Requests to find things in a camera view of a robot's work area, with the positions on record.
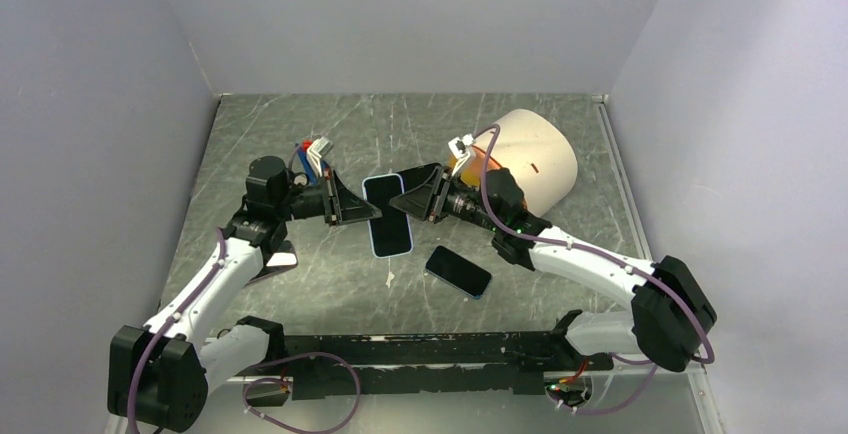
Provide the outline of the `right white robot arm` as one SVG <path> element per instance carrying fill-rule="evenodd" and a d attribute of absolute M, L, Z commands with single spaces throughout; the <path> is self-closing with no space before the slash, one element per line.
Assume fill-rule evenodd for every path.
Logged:
<path fill-rule="evenodd" d="M 389 204 L 421 221 L 453 216 L 485 228 L 507 263 L 569 279 L 624 307 L 622 313 L 575 314 L 549 344 L 561 368 L 601 353 L 640 354 L 672 372 L 715 360 L 708 333 L 717 314 L 683 260 L 628 257 L 576 238 L 532 214 L 506 168 L 487 172 L 480 186 L 471 187 L 438 165 Z"/>

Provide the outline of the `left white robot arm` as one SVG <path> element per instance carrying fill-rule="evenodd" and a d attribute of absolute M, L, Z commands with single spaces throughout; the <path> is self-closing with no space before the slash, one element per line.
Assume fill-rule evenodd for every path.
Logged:
<path fill-rule="evenodd" d="M 208 335 L 241 290 L 294 269 L 298 258 L 287 224 L 320 218 L 329 226 L 377 219 L 378 207 L 352 193 L 331 168 L 314 184 L 298 184 L 276 156 L 254 160 L 239 209 L 217 230 L 216 245 L 180 293 L 142 326 L 123 326 L 109 348 L 107 408 L 136 433 L 182 433 L 209 394 L 253 366 L 277 372 L 286 360 L 281 324 L 248 316 L 228 333 Z"/>

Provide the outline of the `blue edged black phone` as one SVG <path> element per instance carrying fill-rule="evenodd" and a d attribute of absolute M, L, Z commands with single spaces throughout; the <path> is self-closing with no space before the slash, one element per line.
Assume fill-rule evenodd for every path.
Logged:
<path fill-rule="evenodd" d="M 480 299 L 492 281 L 486 269 L 444 246 L 436 247 L 430 254 L 425 271 L 472 299 Z"/>

